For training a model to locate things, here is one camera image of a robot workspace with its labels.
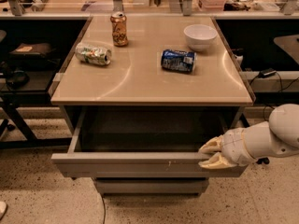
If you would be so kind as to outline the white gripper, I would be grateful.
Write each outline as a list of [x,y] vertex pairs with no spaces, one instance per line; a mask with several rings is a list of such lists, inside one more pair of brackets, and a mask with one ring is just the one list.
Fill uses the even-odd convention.
[[246,166],[255,162],[246,148],[244,131],[244,128],[236,128],[208,140],[199,148],[199,151],[205,154],[217,153],[207,161],[199,161],[199,166],[209,170],[219,170]]

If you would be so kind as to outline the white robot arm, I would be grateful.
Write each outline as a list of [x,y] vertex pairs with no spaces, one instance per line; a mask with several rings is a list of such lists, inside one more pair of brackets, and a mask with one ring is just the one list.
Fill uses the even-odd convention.
[[200,161],[209,170],[246,166],[267,157],[284,158],[299,153],[299,105],[276,107],[268,121],[235,128],[207,141],[199,151],[213,154]]

